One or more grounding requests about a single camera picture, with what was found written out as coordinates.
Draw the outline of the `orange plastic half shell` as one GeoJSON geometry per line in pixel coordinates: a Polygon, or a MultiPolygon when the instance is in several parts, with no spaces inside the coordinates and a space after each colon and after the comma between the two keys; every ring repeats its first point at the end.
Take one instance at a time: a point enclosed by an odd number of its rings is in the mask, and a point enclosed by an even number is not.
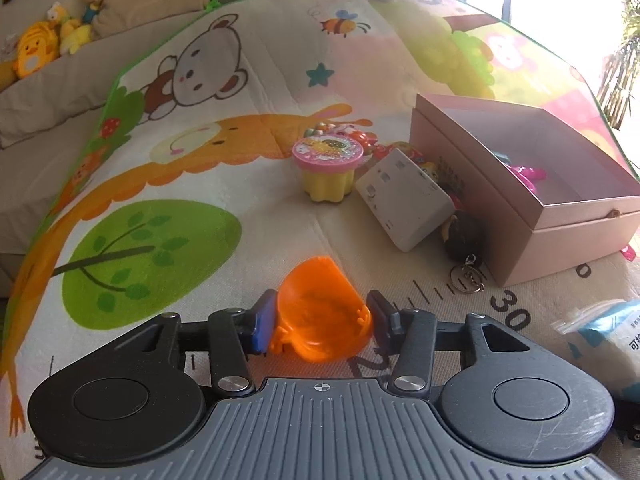
{"type": "Polygon", "coordinates": [[[328,256],[299,263],[277,292],[269,351],[292,349],[309,363],[356,356],[366,348],[373,318],[355,287],[328,256]]]}

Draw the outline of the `brown keychain with ring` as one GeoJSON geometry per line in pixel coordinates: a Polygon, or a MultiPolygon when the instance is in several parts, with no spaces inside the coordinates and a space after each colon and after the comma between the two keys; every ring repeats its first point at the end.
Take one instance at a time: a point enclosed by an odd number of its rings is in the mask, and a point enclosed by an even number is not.
{"type": "Polygon", "coordinates": [[[486,235],[472,214],[456,210],[440,228],[442,246],[454,266],[449,271],[450,286],[462,294],[485,290],[484,262],[486,235]]]}

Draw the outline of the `white power strip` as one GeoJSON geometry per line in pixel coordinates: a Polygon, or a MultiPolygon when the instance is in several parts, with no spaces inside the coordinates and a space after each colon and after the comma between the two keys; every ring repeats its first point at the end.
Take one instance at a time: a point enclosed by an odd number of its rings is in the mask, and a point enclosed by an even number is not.
{"type": "Polygon", "coordinates": [[[450,196],[399,148],[361,176],[356,190],[402,252],[410,252],[456,211],[450,196]]]}

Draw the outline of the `pink lid yellow jelly cup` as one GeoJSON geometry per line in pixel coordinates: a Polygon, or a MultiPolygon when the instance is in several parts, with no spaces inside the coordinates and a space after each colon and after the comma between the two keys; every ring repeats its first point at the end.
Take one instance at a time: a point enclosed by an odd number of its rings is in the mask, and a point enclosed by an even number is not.
{"type": "Polygon", "coordinates": [[[292,148],[302,172],[303,189],[315,203],[341,203],[352,192],[363,155],[360,143],[341,134],[308,136],[292,148]]]}

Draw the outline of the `blue white cotton pad bag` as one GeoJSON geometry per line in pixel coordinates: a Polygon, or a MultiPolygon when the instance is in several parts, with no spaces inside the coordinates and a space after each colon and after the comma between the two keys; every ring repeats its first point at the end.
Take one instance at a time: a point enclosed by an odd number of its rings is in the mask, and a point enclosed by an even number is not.
{"type": "Polygon", "coordinates": [[[574,310],[551,324],[576,366],[616,399],[639,403],[639,300],[613,299],[574,310]]]}

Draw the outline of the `pink red camera toy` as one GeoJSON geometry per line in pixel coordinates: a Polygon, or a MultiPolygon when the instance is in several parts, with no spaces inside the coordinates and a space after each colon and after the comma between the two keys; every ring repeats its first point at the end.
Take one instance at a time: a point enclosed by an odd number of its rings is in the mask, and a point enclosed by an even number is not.
{"type": "Polygon", "coordinates": [[[439,182],[437,165],[434,162],[427,160],[420,151],[407,142],[396,141],[391,144],[379,146],[374,154],[378,159],[382,159],[393,150],[401,151],[402,154],[405,154],[408,159],[412,160],[416,166],[420,167],[432,180],[436,183],[439,182]]]}

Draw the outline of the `colourful cartoon play mat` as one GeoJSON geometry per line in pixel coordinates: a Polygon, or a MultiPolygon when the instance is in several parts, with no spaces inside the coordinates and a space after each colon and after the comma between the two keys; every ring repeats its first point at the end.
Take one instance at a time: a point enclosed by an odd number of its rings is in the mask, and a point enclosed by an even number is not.
{"type": "Polygon", "coordinates": [[[9,296],[1,358],[1,470],[40,461],[26,419],[50,372],[153,315],[189,321],[273,288],[296,263],[329,256],[360,292],[401,307],[494,312],[559,348],[557,314],[639,295],[639,235],[603,223],[597,257],[570,223],[550,269],[518,283],[487,271],[464,296],[434,240],[395,248],[360,198],[303,196],[293,144],[318,122],[405,141],[419,96],[544,110],[570,131],[547,142],[623,155],[576,70],[509,24],[456,0],[243,0],[186,18],[131,62],[96,112],[48,134],[70,150],[44,184],[9,296]]]}

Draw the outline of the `pink cardboard box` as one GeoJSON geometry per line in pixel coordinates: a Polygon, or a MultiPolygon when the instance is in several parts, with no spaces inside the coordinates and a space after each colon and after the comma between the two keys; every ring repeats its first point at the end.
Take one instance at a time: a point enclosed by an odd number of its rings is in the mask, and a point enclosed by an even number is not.
{"type": "Polygon", "coordinates": [[[418,96],[409,142],[482,225],[501,286],[612,255],[638,230],[638,181],[542,108],[418,96]]]}

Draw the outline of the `beige sofa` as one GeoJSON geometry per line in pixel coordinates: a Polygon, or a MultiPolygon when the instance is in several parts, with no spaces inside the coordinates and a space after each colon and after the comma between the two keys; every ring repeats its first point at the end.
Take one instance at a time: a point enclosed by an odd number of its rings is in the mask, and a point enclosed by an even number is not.
{"type": "Polygon", "coordinates": [[[13,292],[39,231],[68,208],[63,191],[119,78],[206,11],[188,12],[82,47],[1,92],[1,298],[13,292]]]}

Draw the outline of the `yellow plush toy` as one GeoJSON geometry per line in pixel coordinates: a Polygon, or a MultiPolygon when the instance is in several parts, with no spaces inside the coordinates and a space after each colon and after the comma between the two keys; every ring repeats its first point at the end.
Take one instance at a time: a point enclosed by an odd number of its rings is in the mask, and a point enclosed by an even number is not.
{"type": "Polygon", "coordinates": [[[90,44],[92,26],[78,18],[72,18],[61,3],[55,2],[47,10],[49,26],[58,34],[60,55],[74,55],[81,47],[90,44]]]}

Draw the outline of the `orange duck plush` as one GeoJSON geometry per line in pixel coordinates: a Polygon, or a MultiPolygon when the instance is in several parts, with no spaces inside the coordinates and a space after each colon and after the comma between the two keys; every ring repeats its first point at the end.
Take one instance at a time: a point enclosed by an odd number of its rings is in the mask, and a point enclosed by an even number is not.
{"type": "Polygon", "coordinates": [[[18,79],[24,79],[53,62],[59,55],[58,34],[48,22],[35,22],[18,40],[14,72],[18,79]]]}

